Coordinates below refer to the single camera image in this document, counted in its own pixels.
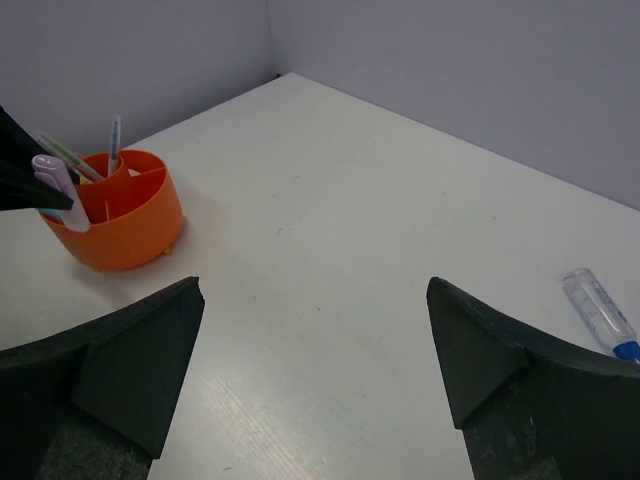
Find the clear plastic tube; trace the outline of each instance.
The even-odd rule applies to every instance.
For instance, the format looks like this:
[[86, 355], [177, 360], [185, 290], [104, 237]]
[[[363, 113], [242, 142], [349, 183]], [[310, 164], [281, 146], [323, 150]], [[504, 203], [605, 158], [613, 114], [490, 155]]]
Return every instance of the clear plastic tube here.
[[636, 332], [591, 270], [574, 270], [563, 284], [569, 300], [607, 353], [640, 363]]

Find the marker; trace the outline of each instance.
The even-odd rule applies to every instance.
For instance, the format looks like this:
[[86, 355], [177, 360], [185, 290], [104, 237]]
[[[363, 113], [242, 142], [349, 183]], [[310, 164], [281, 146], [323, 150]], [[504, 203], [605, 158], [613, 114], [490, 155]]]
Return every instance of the marker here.
[[640, 363], [636, 332], [588, 268], [563, 279], [564, 291], [593, 336], [609, 354]]
[[[33, 136], [35, 137], [36, 134], [40, 135], [41, 132], [39, 130], [36, 130], [36, 132], [33, 133]], [[42, 138], [38, 137], [37, 139], [34, 138], [34, 140], [38, 145], [40, 145], [40, 147], [42, 147], [42, 149], [45, 151], [45, 153], [48, 153], [49, 155], [52, 155], [54, 157], [56, 156], [55, 150], [51, 147], [51, 145], [49, 145], [47, 142], [45, 142]], [[69, 175], [72, 175], [71, 180], [73, 181], [74, 184], [91, 183], [91, 180], [89, 180], [87, 177], [85, 177], [82, 173], [80, 173], [78, 171], [78, 169], [73, 164], [73, 162], [71, 162], [70, 160], [67, 160], [65, 162], [62, 158], [60, 160], [62, 160], [64, 162], [64, 164], [67, 166], [67, 170], [69, 170]]]
[[76, 232], [86, 232], [91, 227], [87, 213], [84, 211], [82, 202], [78, 197], [67, 167], [59, 158], [50, 155], [36, 155], [31, 160], [31, 165], [35, 170], [34, 176], [41, 182], [46, 183], [59, 192], [64, 193], [73, 200], [71, 210], [57, 210], [62, 223], [69, 230]]
[[80, 157], [69, 150], [67, 147], [56, 141], [50, 135], [47, 135], [42, 130], [36, 130], [33, 132], [33, 138], [40, 144], [47, 152], [51, 153], [58, 159], [61, 159], [64, 163], [70, 167], [76, 168], [80, 173], [86, 176], [89, 180], [94, 182], [102, 180], [104, 177], [96, 172], [90, 165], [87, 165]]
[[120, 151], [120, 115], [113, 116], [113, 127], [111, 129], [111, 144], [109, 145], [109, 165], [107, 176], [110, 177], [118, 168], [118, 152]]
[[49, 217], [55, 218], [59, 222], [62, 222], [62, 219], [60, 218], [60, 211], [59, 210], [54, 210], [52, 208], [39, 208], [38, 211], [40, 213], [42, 213], [43, 215], [48, 215]]

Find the blue cap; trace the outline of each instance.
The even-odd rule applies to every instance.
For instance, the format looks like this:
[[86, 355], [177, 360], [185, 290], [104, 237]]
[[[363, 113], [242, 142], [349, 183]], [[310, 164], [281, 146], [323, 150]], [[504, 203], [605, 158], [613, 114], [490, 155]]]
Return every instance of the blue cap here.
[[640, 345], [638, 345], [638, 342], [621, 343], [613, 349], [613, 353], [621, 360], [640, 363]]

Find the table surface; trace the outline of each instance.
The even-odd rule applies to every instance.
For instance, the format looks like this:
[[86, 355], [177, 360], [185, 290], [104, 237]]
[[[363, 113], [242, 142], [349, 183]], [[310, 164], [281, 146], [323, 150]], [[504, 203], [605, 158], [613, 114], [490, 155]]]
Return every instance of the table surface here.
[[296, 75], [134, 147], [172, 171], [187, 218], [173, 254], [96, 273], [35, 212], [2, 213], [0, 348], [200, 276], [151, 479], [472, 478], [430, 277], [594, 350], [563, 274], [588, 266], [640, 311], [640, 212]]

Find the orange pen holder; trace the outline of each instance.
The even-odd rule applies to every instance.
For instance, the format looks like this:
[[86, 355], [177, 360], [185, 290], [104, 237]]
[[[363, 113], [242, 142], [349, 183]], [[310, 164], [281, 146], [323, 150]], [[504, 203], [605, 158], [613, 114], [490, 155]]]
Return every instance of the orange pen holder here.
[[160, 158], [122, 150], [118, 169], [107, 177], [107, 153], [84, 159], [105, 178], [77, 185], [91, 228], [69, 230], [42, 215], [69, 253], [95, 270], [126, 270], [168, 253], [184, 217], [171, 176]]

